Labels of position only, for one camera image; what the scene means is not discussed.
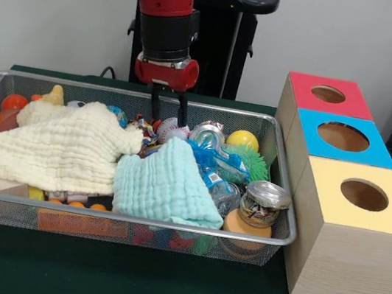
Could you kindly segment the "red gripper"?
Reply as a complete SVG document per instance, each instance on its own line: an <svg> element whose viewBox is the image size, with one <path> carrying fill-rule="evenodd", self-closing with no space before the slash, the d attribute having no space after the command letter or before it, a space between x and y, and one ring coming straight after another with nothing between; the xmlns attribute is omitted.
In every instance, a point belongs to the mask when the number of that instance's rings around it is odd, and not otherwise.
<svg viewBox="0 0 392 294"><path fill-rule="evenodd" d="M161 85L166 85L172 90L188 91L195 86L199 77L199 64L194 59L185 59L181 62L161 62L150 60L141 52L136 58L135 73L138 79L146 84L153 84L151 94L152 120L160 119L160 93ZM187 126L188 100L185 93L178 92L179 109L177 126Z"/></svg>

